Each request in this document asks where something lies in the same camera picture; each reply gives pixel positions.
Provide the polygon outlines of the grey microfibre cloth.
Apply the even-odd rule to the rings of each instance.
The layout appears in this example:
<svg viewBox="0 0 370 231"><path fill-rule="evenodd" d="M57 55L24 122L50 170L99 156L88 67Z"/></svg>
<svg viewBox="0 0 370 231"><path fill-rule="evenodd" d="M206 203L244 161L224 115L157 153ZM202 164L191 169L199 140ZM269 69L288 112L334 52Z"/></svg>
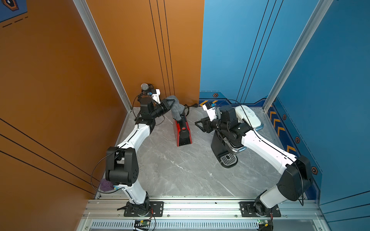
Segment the grey microfibre cloth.
<svg viewBox="0 0 370 231"><path fill-rule="evenodd" d="M182 120L181 115L184 112L185 106L180 104L179 100L174 95L167 97L166 100L169 101L172 118L176 121L181 121Z"/></svg>

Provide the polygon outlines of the red capsule coffee machine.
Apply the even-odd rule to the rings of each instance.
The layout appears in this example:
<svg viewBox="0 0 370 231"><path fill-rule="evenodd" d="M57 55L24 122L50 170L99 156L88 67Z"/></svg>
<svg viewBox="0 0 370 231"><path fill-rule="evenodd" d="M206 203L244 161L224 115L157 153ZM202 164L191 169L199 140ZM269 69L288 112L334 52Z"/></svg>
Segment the red capsule coffee machine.
<svg viewBox="0 0 370 231"><path fill-rule="evenodd" d="M181 120L174 121L174 134L177 146L192 144L191 132L185 114L180 115Z"/></svg>

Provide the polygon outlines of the black coffee machine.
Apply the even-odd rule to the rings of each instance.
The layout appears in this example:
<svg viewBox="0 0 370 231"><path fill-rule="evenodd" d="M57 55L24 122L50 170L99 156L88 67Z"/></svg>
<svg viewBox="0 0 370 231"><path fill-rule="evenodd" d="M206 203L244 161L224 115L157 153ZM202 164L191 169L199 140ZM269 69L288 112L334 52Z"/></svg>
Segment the black coffee machine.
<svg viewBox="0 0 370 231"><path fill-rule="evenodd" d="M224 140L221 134L215 131L211 143L211 149L222 167L231 168L238 163L237 153L242 152L247 148L241 147L234 149L233 147L230 147L227 140Z"/></svg>

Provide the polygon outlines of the white coffee machine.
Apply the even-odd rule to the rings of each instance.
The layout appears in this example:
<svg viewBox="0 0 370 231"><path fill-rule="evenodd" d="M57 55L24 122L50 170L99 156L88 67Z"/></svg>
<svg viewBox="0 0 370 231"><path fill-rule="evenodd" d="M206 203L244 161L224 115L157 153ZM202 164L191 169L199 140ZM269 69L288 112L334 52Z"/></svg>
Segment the white coffee machine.
<svg viewBox="0 0 370 231"><path fill-rule="evenodd" d="M239 105L235 107L236 116L238 118L238 122L246 122L251 127L253 127L256 131L261 130L264 127L263 122L257 116L257 114L251 110L248 106Z"/></svg>

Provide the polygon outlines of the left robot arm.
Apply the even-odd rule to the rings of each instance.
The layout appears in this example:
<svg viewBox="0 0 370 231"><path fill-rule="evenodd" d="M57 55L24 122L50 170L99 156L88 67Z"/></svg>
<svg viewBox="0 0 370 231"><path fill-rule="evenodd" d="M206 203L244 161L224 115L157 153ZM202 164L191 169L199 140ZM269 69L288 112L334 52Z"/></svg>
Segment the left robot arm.
<svg viewBox="0 0 370 231"><path fill-rule="evenodd" d="M156 118L165 115L177 103L175 96L169 96L159 103L146 96L138 99L140 111L135 117L135 126L129 136L117 147L110 147L106 153L105 179L119 187L129 199L125 209L139 215L149 213L148 193L138 180L139 165L136 151L156 126Z"/></svg>

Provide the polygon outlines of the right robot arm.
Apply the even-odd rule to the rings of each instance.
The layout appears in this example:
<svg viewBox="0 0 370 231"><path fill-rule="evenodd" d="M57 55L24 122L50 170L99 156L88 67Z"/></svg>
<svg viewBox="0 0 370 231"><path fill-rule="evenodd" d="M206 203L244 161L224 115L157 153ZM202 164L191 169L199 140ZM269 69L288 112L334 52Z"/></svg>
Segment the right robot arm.
<svg viewBox="0 0 370 231"><path fill-rule="evenodd" d="M203 132L214 133L211 149L223 167L235 166L238 163L236 154L250 149L281 175L275 186L262 192L252 205L247 206L249 211L265 217L284 201L303 201L305 191L313 184L311 163L307 157L290 154L261 136L244 105L217 108L213 103L206 103L202 108L207 117L195 124Z"/></svg>

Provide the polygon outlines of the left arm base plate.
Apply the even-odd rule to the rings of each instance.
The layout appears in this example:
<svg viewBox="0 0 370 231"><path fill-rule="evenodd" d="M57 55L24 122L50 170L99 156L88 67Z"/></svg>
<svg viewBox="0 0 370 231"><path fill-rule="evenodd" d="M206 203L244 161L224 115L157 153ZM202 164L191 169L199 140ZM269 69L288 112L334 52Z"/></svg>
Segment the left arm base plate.
<svg viewBox="0 0 370 231"><path fill-rule="evenodd" d="M151 217L152 215L162 217L164 211L163 201L149 201L142 205L134 205L127 202L124 210L124 217Z"/></svg>

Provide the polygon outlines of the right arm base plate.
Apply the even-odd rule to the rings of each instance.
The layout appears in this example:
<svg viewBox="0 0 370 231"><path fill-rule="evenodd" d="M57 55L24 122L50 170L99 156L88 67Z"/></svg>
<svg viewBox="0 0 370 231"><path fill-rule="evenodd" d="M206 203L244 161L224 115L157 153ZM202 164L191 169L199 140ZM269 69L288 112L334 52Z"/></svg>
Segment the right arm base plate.
<svg viewBox="0 0 370 231"><path fill-rule="evenodd" d="M272 208L266 208L259 202L242 201L239 202L242 217L270 217L280 218L281 212L278 205Z"/></svg>

